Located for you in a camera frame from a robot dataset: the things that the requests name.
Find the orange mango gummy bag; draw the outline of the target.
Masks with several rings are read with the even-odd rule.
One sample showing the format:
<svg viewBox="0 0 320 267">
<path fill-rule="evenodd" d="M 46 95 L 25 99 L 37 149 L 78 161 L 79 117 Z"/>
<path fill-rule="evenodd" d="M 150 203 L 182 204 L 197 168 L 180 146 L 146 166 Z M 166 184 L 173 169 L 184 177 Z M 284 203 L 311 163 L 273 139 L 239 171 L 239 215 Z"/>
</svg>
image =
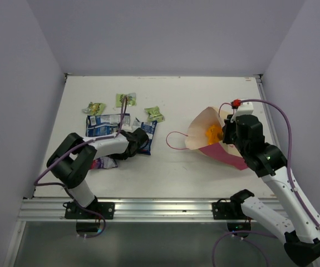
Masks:
<svg viewBox="0 0 320 267">
<path fill-rule="evenodd" d="M 211 125 L 206 131 L 208 145 L 213 145 L 223 140 L 223 130 L 219 125 Z"/>
</svg>

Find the cream pink paper cake bag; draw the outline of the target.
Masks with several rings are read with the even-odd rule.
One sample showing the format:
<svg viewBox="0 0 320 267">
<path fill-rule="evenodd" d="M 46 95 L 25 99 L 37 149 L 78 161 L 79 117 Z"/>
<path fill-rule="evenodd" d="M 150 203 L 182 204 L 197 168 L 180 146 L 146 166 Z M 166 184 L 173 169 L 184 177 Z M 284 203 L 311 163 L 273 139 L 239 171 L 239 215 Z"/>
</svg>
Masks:
<svg viewBox="0 0 320 267">
<path fill-rule="evenodd" d="M 230 165 L 240 171 L 248 168 L 234 145 L 224 143 L 223 116 L 226 111 L 209 106 L 197 115 L 188 127 L 183 150 L 196 151 L 213 160 Z"/>
</svg>

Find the purple Fox's candy bag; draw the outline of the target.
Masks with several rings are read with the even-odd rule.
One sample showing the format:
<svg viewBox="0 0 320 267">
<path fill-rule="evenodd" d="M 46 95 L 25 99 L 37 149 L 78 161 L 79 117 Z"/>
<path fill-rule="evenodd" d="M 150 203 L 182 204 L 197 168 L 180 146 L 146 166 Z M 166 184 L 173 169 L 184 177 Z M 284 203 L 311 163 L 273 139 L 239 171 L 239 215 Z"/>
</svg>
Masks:
<svg viewBox="0 0 320 267">
<path fill-rule="evenodd" d="M 116 167 L 118 167 L 118 164 L 114 159 L 104 156 L 94 159 L 90 169 L 113 169 Z"/>
</svg>

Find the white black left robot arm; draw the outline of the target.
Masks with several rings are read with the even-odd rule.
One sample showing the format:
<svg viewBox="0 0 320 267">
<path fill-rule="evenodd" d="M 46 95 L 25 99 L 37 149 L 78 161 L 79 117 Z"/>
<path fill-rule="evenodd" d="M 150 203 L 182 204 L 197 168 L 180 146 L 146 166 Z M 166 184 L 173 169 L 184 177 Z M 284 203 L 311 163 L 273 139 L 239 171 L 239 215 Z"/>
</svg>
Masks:
<svg viewBox="0 0 320 267">
<path fill-rule="evenodd" d="M 97 212 L 97 198 L 85 181 L 93 161 L 104 156 L 126 160 L 135 156 L 148 141 L 148 135 L 140 128 L 93 138 L 71 133 L 48 159 L 47 170 L 64 184 L 78 203 L 79 214 L 89 219 Z"/>
</svg>

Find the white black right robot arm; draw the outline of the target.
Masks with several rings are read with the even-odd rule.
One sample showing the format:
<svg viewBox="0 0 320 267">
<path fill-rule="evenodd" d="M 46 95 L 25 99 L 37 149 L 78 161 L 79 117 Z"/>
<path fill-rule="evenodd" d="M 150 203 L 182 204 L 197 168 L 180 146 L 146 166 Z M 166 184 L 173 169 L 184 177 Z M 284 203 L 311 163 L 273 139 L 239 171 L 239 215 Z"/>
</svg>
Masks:
<svg viewBox="0 0 320 267">
<path fill-rule="evenodd" d="M 265 206 L 248 190 L 233 195 L 229 211 L 245 215 L 277 237 L 297 266 L 308 266 L 320 257 L 320 214 L 305 196 L 282 151 L 265 141 L 263 126 L 254 115 L 228 115 L 223 142 L 233 145 L 246 165 L 272 190 L 287 214 Z"/>
</svg>

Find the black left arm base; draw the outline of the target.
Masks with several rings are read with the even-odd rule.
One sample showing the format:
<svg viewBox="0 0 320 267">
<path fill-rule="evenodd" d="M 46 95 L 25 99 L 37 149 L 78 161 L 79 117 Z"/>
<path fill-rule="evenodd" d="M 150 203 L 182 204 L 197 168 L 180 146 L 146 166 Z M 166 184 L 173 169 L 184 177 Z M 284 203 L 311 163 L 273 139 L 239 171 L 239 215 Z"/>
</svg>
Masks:
<svg viewBox="0 0 320 267">
<path fill-rule="evenodd" d="M 95 202 L 89 207 L 79 207 L 77 204 L 72 202 L 65 202 L 62 205 L 65 211 L 65 219 L 75 219 L 75 220 L 91 220 L 91 219 L 101 219 L 112 220 L 115 213 L 115 203 L 114 202 Z"/>
</svg>

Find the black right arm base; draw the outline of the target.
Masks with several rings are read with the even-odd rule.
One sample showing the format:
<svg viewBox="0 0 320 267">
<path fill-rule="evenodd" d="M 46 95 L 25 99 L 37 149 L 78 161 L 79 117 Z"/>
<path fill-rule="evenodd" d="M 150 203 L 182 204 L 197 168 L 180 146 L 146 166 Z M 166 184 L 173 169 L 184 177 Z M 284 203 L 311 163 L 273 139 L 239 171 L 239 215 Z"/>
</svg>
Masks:
<svg viewBox="0 0 320 267">
<path fill-rule="evenodd" d="M 244 215 L 240 206 L 226 199 L 219 199 L 211 203 L 211 211 L 214 220 L 241 220 Z"/>
</svg>

